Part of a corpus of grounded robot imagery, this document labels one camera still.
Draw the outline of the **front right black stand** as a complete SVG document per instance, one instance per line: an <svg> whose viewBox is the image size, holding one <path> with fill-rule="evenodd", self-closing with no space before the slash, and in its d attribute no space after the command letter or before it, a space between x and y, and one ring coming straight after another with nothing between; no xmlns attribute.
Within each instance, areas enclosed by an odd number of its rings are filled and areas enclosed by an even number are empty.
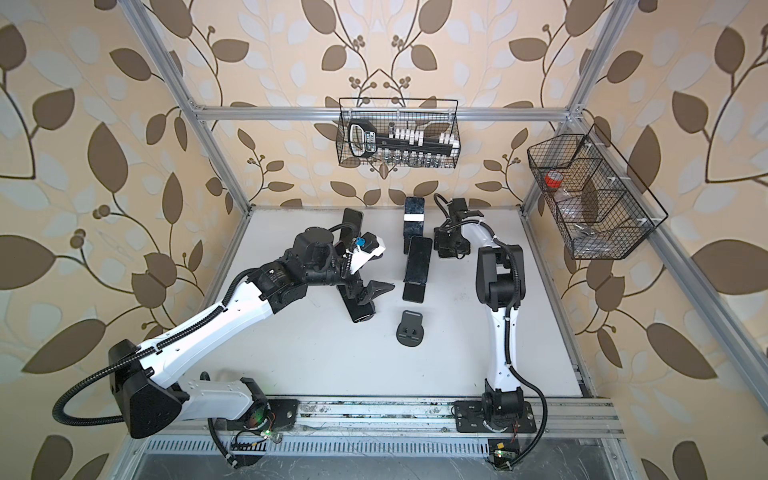
<svg viewBox="0 0 768 480"><path fill-rule="evenodd" d="M422 343L424 334L423 315L416 311L403 311L396 329L397 341L405 347L415 348Z"/></svg>

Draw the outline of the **back left phone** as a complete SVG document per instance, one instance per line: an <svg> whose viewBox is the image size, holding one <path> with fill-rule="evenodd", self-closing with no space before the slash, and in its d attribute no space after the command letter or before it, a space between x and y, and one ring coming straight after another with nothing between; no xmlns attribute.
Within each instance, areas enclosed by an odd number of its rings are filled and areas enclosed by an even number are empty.
<svg viewBox="0 0 768 480"><path fill-rule="evenodd" d="M342 216L340 240L348 243L360 235L363 213L361 211L345 208Z"/></svg>

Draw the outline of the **green phone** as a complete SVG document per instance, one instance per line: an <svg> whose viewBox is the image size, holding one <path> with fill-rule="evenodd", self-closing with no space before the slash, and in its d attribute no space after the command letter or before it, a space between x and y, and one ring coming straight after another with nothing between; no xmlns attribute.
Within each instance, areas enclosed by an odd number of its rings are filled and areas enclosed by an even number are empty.
<svg viewBox="0 0 768 480"><path fill-rule="evenodd" d="M375 305L373 302L357 304L355 299L350 299L346 296L346 290L344 286L339 285L337 290L353 323L357 324L366 322L374 317Z"/></svg>

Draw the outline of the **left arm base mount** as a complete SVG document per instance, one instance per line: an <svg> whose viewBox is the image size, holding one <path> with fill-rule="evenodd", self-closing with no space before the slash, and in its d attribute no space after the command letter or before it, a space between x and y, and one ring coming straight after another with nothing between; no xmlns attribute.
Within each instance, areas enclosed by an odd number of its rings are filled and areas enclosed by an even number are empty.
<svg viewBox="0 0 768 480"><path fill-rule="evenodd" d="M295 398L268 398L257 403L241 418L227 420L228 430L291 430L298 419L300 401Z"/></svg>

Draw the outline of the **front aluminium rail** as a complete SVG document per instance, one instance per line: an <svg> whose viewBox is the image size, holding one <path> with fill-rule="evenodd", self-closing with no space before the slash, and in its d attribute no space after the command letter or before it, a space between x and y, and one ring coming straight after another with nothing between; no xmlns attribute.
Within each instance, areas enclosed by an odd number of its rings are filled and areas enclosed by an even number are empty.
<svg viewBox="0 0 768 480"><path fill-rule="evenodd" d="M482 458L499 444L524 447L534 438L602 446L625 437L608 400L532 399L520 420L494 426L472 397L276 397L277 415L260 433L233 421L184 422L150 438L149 453Z"/></svg>

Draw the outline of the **back right phone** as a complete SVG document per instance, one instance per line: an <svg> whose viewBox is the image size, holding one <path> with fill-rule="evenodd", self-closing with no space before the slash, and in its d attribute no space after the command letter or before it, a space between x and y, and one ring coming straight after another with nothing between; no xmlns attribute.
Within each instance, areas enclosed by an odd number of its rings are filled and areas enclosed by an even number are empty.
<svg viewBox="0 0 768 480"><path fill-rule="evenodd" d="M405 199L403 220L403 237L406 240L423 235L425 222L425 199L423 197L410 196Z"/></svg>

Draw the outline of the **red capped clear item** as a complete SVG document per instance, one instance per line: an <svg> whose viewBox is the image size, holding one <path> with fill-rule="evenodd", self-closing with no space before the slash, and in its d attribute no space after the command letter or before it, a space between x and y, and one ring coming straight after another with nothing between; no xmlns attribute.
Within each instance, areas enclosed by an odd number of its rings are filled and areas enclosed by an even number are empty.
<svg viewBox="0 0 768 480"><path fill-rule="evenodd" d="M564 182L564 175L559 170L549 170L544 176L544 185L549 192L559 190Z"/></svg>

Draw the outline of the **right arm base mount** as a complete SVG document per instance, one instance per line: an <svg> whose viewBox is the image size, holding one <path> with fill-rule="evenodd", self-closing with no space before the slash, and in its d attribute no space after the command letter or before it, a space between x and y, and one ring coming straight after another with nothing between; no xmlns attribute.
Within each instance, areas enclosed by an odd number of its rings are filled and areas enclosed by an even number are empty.
<svg viewBox="0 0 768 480"><path fill-rule="evenodd" d="M531 404L526 401L509 407L486 405L482 400L461 400L453 403L451 413L459 433L512 435L538 430Z"/></svg>

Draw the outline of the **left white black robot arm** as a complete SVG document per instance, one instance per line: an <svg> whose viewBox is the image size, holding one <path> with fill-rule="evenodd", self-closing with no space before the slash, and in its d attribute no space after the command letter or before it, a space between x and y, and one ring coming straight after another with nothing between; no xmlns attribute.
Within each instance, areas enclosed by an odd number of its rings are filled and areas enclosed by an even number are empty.
<svg viewBox="0 0 768 480"><path fill-rule="evenodd" d="M385 250L383 239L371 232L360 233L358 226L349 222L307 228L278 259L237 274L217 303L191 319L139 345L128 340L114 345L107 367L76 383L56 400L53 419L74 427L122 423L132 438L142 439L176 421L247 421L266 412L266 396L249 377L233 382L183 382L182 378L245 329L303 299L312 286L339 287L356 305L368 305L392 291L391 283L365 283L360 276L363 266L381 258ZM102 379L110 382L118 414L77 417L67 413L71 400Z"/></svg>

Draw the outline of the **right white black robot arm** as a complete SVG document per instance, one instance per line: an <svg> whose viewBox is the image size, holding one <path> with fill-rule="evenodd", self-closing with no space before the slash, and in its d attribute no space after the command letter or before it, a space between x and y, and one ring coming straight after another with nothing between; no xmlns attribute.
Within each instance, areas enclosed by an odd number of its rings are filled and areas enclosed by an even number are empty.
<svg viewBox="0 0 768 480"><path fill-rule="evenodd" d="M526 296L522 247L504 242L484 221L483 213L469 209L465 199L448 200L435 193L433 200L444 215L443 223L434 229L438 256L463 259L472 252L477 254L475 292L491 332L491 363L480 401L485 427L502 431L516 421L529 420L525 389L542 402L547 418L543 391L518 370L517 326Z"/></svg>

